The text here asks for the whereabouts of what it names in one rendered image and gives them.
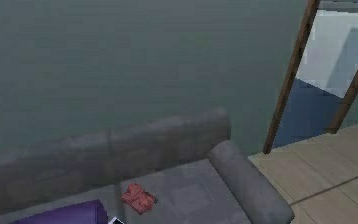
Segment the brown wooden door frame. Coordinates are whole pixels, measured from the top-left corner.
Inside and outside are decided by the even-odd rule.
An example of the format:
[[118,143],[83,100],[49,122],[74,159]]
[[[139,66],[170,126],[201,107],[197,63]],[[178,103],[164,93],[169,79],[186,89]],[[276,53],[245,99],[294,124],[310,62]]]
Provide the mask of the brown wooden door frame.
[[263,152],[337,132],[358,95],[358,0],[308,0]]

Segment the red crumpled cloth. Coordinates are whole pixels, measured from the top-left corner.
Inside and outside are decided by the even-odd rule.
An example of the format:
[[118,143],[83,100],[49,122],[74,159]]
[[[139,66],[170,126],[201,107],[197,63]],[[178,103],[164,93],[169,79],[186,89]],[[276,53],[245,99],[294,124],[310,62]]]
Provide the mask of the red crumpled cloth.
[[139,215],[142,215],[153,208],[158,199],[147,192],[141,185],[130,183],[127,190],[122,194],[121,201],[129,205]]

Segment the purple cushion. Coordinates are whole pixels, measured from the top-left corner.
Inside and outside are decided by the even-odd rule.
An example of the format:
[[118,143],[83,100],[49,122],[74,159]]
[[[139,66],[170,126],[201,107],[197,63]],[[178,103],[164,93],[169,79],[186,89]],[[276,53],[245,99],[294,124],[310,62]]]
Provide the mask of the purple cushion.
[[86,201],[21,218],[10,224],[107,224],[108,215],[99,200]]

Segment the grey sofa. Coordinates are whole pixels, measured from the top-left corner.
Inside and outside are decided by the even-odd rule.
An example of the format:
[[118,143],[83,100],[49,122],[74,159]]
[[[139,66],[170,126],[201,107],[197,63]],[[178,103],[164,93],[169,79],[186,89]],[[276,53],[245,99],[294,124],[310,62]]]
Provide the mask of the grey sofa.
[[[108,222],[291,224],[291,206],[230,136],[218,108],[0,153],[0,224],[92,200]],[[150,211],[121,201],[130,183],[158,199]]]

